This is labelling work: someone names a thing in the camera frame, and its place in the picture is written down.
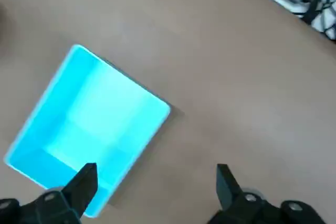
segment screw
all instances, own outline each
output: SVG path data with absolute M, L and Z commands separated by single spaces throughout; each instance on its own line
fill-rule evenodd
M 257 201 L 256 196 L 254 196 L 253 194 L 247 194 L 247 195 L 245 195 L 245 199 L 246 199 L 247 201 L 250 201 L 250 202 Z
M 8 200 L 8 201 L 5 201 L 5 202 L 2 202 L 0 204 L 0 209 L 5 209 L 6 207 L 8 207 L 10 205 L 11 201 Z
M 295 203 L 295 202 L 290 203 L 289 207 L 293 211 L 302 211 L 302 207 L 299 204 Z
M 45 201 L 51 200 L 55 197 L 55 194 L 48 194 L 46 197 L 44 197 Z

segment wooden table surface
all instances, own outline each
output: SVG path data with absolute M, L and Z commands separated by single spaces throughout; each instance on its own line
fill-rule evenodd
M 215 166 L 274 204 L 336 213 L 334 45 L 271 0 L 0 0 L 3 156 L 74 43 L 173 106 L 98 219 L 205 223 Z M 1 197 L 42 189 L 0 164 Z

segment blue plastic bin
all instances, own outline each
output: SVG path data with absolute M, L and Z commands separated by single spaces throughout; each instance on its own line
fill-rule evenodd
M 74 45 L 9 149 L 5 163 L 46 189 L 96 162 L 96 217 L 167 118 L 167 103 Z

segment open container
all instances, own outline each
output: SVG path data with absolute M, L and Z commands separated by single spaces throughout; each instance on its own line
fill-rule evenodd
M 5 163 L 46 189 L 97 163 L 98 191 L 85 212 L 96 217 L 169 112 L 166 102 L 74 45 Z

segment blue box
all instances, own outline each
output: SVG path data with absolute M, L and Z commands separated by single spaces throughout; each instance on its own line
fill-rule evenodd
M 85 212 L 96 217 L 169 113 L 166 102 L 74 45 L 5 163 L 46 189 L 97 163 L 99 188 Z

